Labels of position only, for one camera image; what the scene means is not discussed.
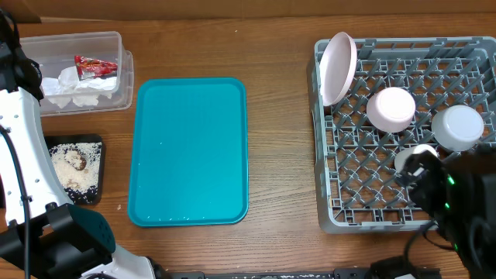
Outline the cream cup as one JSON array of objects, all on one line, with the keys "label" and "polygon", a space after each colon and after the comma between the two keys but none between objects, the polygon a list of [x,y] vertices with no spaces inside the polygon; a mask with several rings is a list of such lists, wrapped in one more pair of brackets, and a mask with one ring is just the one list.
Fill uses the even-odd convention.
[{"label": "cream cup", "polygon": [[429,151],[430,153],[432,153],[436,157],[439,156],[439,154],[436,152],[436,150],[428,144],[419,144],[417,146],[409,147],[409,148],[404,149],[404,150],[402,150],[396,154],[396,157],[394,159],[395,170],[397,172],[401,172],[404,165],[405,165],[405,162],[409,156],[411,156],[413,154],[420,154],[424,151]]}]

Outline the white napkin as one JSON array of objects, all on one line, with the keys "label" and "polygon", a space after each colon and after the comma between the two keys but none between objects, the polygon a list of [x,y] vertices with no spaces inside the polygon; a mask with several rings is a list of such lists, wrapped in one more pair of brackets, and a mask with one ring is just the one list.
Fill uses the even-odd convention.
[{"label": "white napkin", "polygon": [[44,77],[41,88],[48,100],[60,109],[70,102],[78,107],[97,105],[98,97],[112,97],[112,91],[117,85],[117,77],[89,78],[79,80],[75,66],[63,69],[58,78]]}]

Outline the grey bowl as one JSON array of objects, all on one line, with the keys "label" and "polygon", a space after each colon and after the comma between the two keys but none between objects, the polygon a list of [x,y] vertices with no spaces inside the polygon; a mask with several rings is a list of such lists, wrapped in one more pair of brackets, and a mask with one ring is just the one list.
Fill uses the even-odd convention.
[{"label": "grey bowl", "polygon": [[435,114],[431,129],[438,144],[451,151],[472,148],[484,132],[481,115],[466,105],[454,105]]}]

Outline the red snack wrapper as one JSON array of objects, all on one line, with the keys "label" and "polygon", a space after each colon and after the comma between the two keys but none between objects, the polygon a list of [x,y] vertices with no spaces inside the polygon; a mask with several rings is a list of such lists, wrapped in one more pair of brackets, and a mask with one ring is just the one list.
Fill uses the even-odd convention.
[{"label": "red snack wrapper", "polygon": [[75,56],[74,63],[80,81],[90,78],[113,77],[118,72],[118,64],[106,60]]}]

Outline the small white plate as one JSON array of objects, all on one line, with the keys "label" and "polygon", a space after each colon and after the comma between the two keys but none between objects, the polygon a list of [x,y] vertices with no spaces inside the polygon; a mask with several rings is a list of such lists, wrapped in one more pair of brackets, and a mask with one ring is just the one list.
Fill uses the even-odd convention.
[{"label": "small white plate", "polygon": [[369,122],[386,133],[405,130],[415,114],[415,100],[402,88],[385,88],[374,94],[367,102]]}]

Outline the brown food chunk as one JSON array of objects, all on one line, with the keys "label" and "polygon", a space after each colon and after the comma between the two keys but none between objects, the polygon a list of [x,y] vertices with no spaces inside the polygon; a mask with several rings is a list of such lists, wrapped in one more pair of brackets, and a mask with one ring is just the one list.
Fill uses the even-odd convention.
[{"label": "brown food chunk", "polygon": [[81,155],[78,150],[70,150],[67,152],[67,161],[73,166],[77,171],[82,171],[85,169],[87,161]]}]

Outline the large pink plate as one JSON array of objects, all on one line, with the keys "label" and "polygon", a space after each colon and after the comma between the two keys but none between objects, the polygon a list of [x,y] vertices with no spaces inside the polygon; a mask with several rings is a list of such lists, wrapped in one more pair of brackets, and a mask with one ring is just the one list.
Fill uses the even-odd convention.
[{"label": "large pink plate", "polygon": [[319,63],[320,95],[324,106],[337,104],[350,89],[357,66],[357,47],[351,36],[337,33]]}]

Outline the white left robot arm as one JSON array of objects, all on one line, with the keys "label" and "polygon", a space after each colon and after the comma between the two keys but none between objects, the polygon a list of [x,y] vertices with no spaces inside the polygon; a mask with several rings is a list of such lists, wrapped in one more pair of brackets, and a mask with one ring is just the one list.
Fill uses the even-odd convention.
[{"label": "white left robot arm", "polygon": [[57,179],[40,123],[41,73],[1,41],[1,257],[36,278],[162,278],[119,246],[103,215],[74,205]]}]

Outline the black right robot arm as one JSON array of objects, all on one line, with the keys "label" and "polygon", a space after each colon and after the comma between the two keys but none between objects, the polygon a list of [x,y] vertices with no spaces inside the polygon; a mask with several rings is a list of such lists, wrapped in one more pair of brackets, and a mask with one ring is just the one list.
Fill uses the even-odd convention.
[{"label": "black right robot arm", "polygon": [[405,160],[397,183],[433,219],[472,278],[495,277],[495,148],[453,159],[429,151]]}]

